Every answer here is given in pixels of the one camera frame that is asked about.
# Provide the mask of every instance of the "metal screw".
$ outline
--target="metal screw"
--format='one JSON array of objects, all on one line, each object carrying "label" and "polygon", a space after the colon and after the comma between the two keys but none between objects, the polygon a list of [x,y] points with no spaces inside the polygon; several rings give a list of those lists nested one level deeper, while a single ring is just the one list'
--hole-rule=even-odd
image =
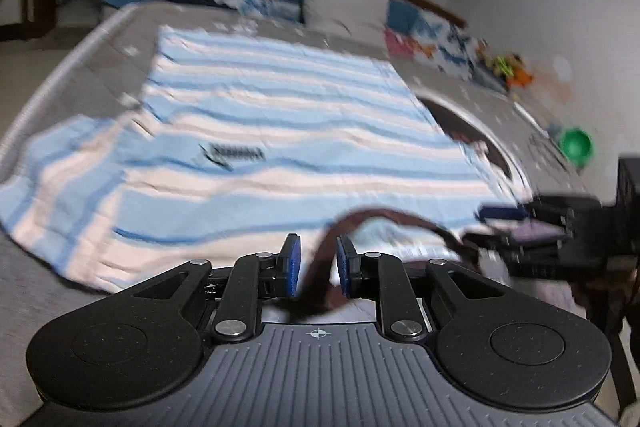
[{"label": "metal screw", "polygon": [[422,326],[416,321],[396,321],[391,324],[391,331],[403,337],[415,337],[422,332]]},{"label": "metal screw", "polygon": [[237,337],[246,331],[246,324],[242,321],[236,321],[235,319],[228,319],[216,324],[216,331],[226,337]]}]

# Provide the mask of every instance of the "green bowl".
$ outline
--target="green bowl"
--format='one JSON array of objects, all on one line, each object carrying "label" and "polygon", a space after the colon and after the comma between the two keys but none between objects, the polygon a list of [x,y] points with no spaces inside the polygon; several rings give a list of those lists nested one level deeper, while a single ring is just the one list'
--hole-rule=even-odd
[{"label": "green bowl", "polygon": [[577,127],[565,131],[558,146],[566,158],[576,167],[584,167],[593,156],[591,137]]}]

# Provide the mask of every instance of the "white pillow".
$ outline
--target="white pillow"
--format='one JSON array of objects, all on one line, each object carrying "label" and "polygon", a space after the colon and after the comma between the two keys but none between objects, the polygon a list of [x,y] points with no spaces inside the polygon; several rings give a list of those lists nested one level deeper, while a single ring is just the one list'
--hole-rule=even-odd
[{"label": "white pillow", "polygon": [[389,0],[304,0],[302,10],[309,29],[385,48],[388,6]]}]

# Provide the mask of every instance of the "gray bed sheet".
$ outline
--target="gray bed sheet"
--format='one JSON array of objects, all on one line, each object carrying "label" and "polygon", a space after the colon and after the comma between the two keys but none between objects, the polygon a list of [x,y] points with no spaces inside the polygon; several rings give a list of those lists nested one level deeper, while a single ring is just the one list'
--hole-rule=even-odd
[{"label": "gray bed sheet", "polygon": [[[0,183],[15,169],[20,149],[34,133],[77,114],[114,118],[145,82],[161,25],[211,32],[247,30],[258,36],[390,60],[419,95],[457,111],[514,158],[534,191],[583,191],[575,171],[545,152],[545,139],[514,110],[513,103],[385,50],[271,20],[250,21],[231,10],[151,3],[129,7],[83,41],[52,73],[0,146]],[[0,231],[0,426],[12,427],[41,404],[24,363],[26,346],[47,321],[103,295],[73,286],[22,251]]]}]

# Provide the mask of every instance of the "striped blanket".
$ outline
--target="striped blanket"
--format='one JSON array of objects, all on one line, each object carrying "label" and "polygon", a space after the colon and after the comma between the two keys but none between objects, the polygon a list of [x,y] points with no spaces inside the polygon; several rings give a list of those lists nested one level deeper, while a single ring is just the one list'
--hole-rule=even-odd
[{"label": "striped blanket", "polygon": [[[164,27],[140,107],[34,136],[0,187],[0,222],[63,277],[118,291],[188,259],[277,251],[289,232],[304,259],[355,209],[461,230],[481,203],[513,200],[387,62]],[[421,233],[377,223],[354,239]]]}]

